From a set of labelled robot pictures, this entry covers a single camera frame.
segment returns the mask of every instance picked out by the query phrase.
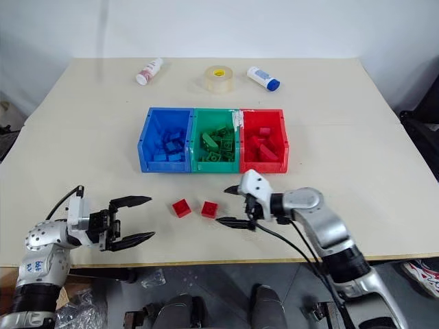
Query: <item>blue cap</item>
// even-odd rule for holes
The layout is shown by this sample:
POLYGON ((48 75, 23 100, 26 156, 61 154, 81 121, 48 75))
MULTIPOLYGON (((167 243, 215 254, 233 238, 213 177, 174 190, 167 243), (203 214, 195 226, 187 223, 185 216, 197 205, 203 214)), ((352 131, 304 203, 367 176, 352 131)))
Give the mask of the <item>blue cap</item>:
POLYGON ((267 89, 269 91, 275 91, 280 85, 281 83, 278 80, 273 79, 272 81, 268 82, 267 89))

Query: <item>white bottle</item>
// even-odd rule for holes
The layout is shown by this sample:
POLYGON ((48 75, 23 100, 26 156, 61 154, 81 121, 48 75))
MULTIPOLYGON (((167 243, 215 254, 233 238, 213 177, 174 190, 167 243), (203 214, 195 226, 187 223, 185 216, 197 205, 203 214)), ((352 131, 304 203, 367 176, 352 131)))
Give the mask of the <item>white bottle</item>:
POLYGON ((146 85, 152 77, 154 77, 162 67, 163 60, 161 58, 156 58, 152 62, 148 63, 139 74, 136 75, 136 80, 142 86, 146 85))
POLYGON ((261 86, 267 88, 269 91, 275 91, 281 85, 277 79, 274 79, 268 73, 262 71, 259 67, 250 67, 247 70, 247 76, 261 86))

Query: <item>plastic storage bin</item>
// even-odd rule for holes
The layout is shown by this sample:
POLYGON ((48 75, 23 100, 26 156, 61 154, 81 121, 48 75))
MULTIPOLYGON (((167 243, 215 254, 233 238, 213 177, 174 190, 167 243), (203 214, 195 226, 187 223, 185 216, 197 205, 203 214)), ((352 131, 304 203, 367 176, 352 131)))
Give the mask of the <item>plastic storage bin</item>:
POLYGON ((245 173, 254 169, 259 173, 286 173, 289 144, 283 111, 241 111, 244 126, 240 128, 240 171, 245 173))
POLYGON ((192 117, 193 108, 150 108, 137 144, 142 172, 191 172, 192 117), (167 148, 166 141, 172 142, 173 138, 175 145, 169 144, 167 148))
MULTIPOLYGON (((190 147, 193 173, 239 173, 239 128, 235 125, 238 114, 239 111, 234 109, 196 108, 194 110, 190 147), (216 134, 215 131, 223 127, 228 132, 225 139, 232 136, 230 139, 233 160, 224 159, 224 153, 220 149, 214 151, 214 154, 221 154, 219 161, 211 161, 212 159, 209 159, 211 153, 206 150, 206 145, 203 145, 202 135, 216 134)), ((216 143, 221 145, 221 138, 218 138, 216 143)))

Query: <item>green bin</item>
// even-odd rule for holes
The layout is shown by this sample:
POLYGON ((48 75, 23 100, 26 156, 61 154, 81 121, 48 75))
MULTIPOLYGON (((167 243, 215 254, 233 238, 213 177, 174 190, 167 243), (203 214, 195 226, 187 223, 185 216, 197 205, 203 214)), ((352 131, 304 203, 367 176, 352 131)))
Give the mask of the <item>green bin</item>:
POLYGON ((196 108, 193 111, 193 125, 191 133, 190 154, 191 171, 193 173, 239 173, 239 126, 237 126, 238 109, 196 108), (222 149, 213 154, 221 154, 219 161, 212 159, 212 153, 203 145, 203 133, 220 134, 221 128, 225 127, 227 139, 232 139, 232 157, 223 158, 222 149))

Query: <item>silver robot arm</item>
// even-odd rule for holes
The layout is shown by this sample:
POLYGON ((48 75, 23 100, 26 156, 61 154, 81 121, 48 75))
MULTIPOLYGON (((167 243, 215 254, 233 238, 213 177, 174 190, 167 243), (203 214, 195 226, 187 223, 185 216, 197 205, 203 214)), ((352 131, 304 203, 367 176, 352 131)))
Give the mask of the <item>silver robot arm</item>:
MULTIPOLYGON (((90 214, 83 198, 84 187, 71 191, 67 219, 36 224, 25 238, 26 255, 19 268, 14 300, 9 314, 0 318, 0 329, 55 326, 56 300, 69 274, 70 251, 81 245, 117 251, 148 240, 154 232, 134 234, 120 241, 117 209, 138 206, 149 197, 123 197, 110 201, 108 209, 90 214)), ((60 200, 54 210, 69 197, 60 200)))
MULTIPOLYGON (((324 203, 321 192, 300 188, 273 193, 269 182, 254 170, 247 171, 240 185, 232 186, 226 192, 246 197, 250 222, 252 219, 272 221, 274 217, 288 217, 302 224, 329 272, 331 284, 344 300, 355 328, 408 328, 379 274, 366 262, 344 222, 324 203), (248 205, 254 199, 257 206, 251 209, 248 205)), ((238 222, 240 224, 236 226, 227 218, 223 224, 252 229, 251 224, 238 222)))

